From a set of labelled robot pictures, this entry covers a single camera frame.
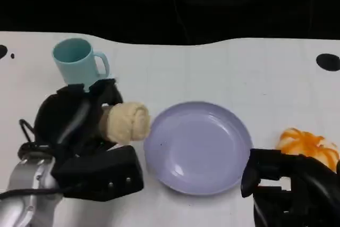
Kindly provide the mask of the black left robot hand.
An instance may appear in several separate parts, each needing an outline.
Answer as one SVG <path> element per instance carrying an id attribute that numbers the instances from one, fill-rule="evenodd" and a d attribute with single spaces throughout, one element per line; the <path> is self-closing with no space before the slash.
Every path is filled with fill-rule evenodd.
<path id="1" fill-rule="evenodd" d="M 35 142 L 56 158 L 108 150 L 115 143 L 100 134 L 99 122 L 105 106 L 122 101 L 115 79 L 98 80 L 88 90 L 84 84 L 65 86 L 41 104 L 34 122 Z"/>

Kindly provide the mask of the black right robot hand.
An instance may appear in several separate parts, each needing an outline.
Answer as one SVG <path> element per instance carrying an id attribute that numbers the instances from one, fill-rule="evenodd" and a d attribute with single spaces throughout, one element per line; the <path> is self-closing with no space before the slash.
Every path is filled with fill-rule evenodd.
<path id="1" fill-rule="evenodd" d="M 252 149 L 241 195 L 255 226 L 339 226 L 339 172 L 312 157 Z"/>

